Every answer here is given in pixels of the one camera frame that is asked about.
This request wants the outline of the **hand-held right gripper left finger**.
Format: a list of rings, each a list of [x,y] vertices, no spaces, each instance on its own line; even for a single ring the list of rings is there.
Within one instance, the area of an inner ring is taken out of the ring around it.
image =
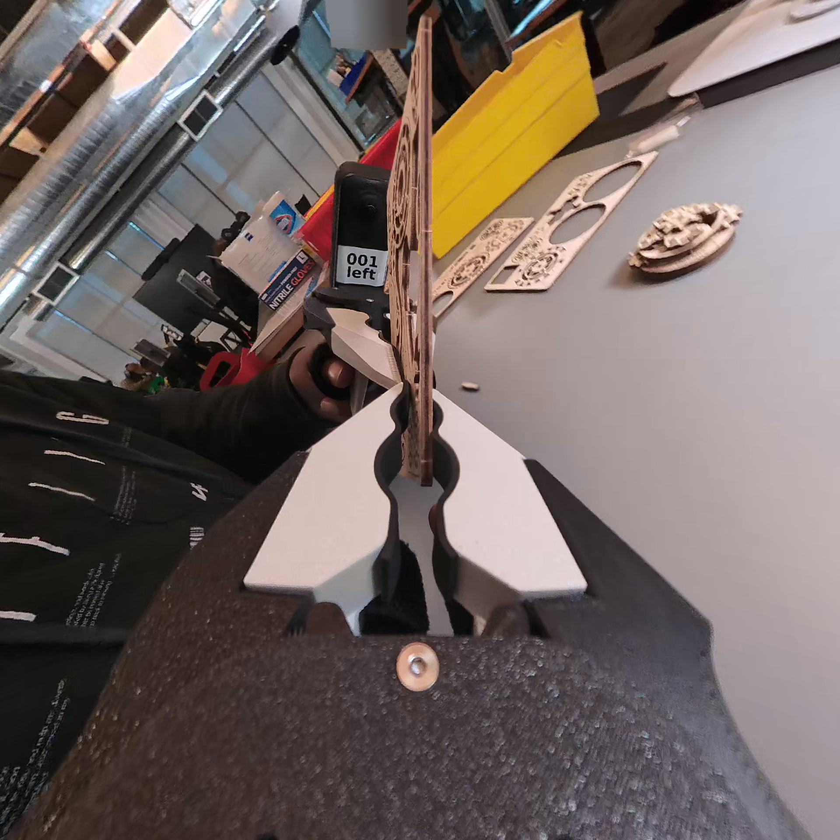
[[[391,485],[403,468],[409,388],[398,385],[311,447],[244,578],[252,592],[338,606],[352,633],[391,595],[400,561]]]

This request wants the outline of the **ring-pattern wooden puzzle sheet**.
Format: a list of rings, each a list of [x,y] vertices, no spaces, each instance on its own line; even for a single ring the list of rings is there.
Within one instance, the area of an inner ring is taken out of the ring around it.
[[[403,433],[403,472],[433,484],[434,313],[432,301],[432,41],[420,17],[387,193],[391,341],[410,399]]]

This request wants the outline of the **person's left forearm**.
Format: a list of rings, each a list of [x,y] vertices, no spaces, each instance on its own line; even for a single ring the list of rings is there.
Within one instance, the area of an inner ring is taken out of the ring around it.
[[[208,392],[168,389],[143,399],[150,434],[257,485],[337,425],[324,416],[307,351],[244,384]]]

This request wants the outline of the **grey desk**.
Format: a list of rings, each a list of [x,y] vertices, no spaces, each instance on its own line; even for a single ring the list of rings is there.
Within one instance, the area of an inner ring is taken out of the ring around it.
[[[442,393],[710,620],[731,713],[813,838],[838,838],[838,93],[835,66],[699,111],[549,290],[480,279],[435,349]],[[693,203],[742,208],[726,252],[630,269]]]

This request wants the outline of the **black desk mat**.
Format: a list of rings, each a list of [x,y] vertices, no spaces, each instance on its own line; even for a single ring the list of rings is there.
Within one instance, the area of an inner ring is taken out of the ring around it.
[[[819,70],[836,67],[838,64],[838,44],[825,45],[706,88],[700,91],[700,104],[705,109],[716,107],[777,87],[787,81],[809,76]],[[658,98],[642,108],[630,109],[635,97],[650,88],[656,76],[664,69],[665,64],[657,65],[612,89],[599,93],[596,97],[600,109],[599,117],[557,153],[555,158],[649,129],[674,111],[678,101],[669,97]]]

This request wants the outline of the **white wipes canister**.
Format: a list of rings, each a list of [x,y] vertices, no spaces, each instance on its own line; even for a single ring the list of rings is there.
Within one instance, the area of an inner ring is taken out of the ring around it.
[[[273,193],[265,201],[262,214],[267,216],[282,234],[288,236],[296,236],[306,221],[306,215],[280,191]]]

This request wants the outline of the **blue white glove box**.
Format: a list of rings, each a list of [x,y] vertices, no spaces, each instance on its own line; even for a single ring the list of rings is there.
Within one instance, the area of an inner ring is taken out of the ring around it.
[[[318,287],[323,268],[317,255],[300,249],[277,269],[259,294],[259,303],[275,312],[295,296],[306,297]]]

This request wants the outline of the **white cardboard box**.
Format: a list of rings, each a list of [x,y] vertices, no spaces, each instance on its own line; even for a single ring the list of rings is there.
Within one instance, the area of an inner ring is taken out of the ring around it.
[[[219,261],[258,295],[299,251],[299,243],[270,215],[252,218]]]

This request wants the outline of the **gear-pattern wooden puzzle sheet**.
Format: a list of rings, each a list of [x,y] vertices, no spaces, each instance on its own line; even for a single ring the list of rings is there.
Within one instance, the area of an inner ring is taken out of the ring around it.
[[[436,279],[433,287],[434,321],[493,267],[534,222],[533,217],[497,217]]]

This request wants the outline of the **yellow plastic bin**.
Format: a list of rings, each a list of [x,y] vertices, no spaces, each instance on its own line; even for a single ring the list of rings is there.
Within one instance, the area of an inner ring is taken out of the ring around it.
[[[514,49],[433,137],[444,257],[599,116],[580,12]]]

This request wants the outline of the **white air vent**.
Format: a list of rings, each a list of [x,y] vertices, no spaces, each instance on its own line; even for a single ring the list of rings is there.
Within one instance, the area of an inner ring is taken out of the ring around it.
[[[220,117],[224,107],[209,91],[202,91],[176,124],[195,142],[198,142]]]
[[[78,272],[57,261],[34,291],[37,299],[57,305],[79,280]]]

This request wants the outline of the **large black monitor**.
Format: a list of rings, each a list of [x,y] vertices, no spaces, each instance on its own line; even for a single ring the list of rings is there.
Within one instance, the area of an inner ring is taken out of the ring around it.
[[[133,299],[177,332],[192,334],[223,306],[212,288],[213,243],[200,225],[171,240],[143,271]]]

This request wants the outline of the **two-hole wooden puzzle sheet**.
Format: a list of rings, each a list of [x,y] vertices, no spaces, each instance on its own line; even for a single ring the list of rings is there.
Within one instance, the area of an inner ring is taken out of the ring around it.
[[[573,179],[487,282],[485,290],[550,289],[657,157],[657,151],[649,151]]]

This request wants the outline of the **round wooden gear model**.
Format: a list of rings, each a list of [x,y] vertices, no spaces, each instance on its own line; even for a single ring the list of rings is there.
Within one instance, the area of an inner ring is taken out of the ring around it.
[[[650,280],[675,279],[720,257],[742,219],[739,205],[693,203],[660,214],[629,254],[630,269]]]

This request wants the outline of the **white document stand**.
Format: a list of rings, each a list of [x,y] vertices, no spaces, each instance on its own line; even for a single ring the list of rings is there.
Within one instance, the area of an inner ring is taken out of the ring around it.
[[[670,85],[681,98],[839,38],[838,1],[753,1]]]

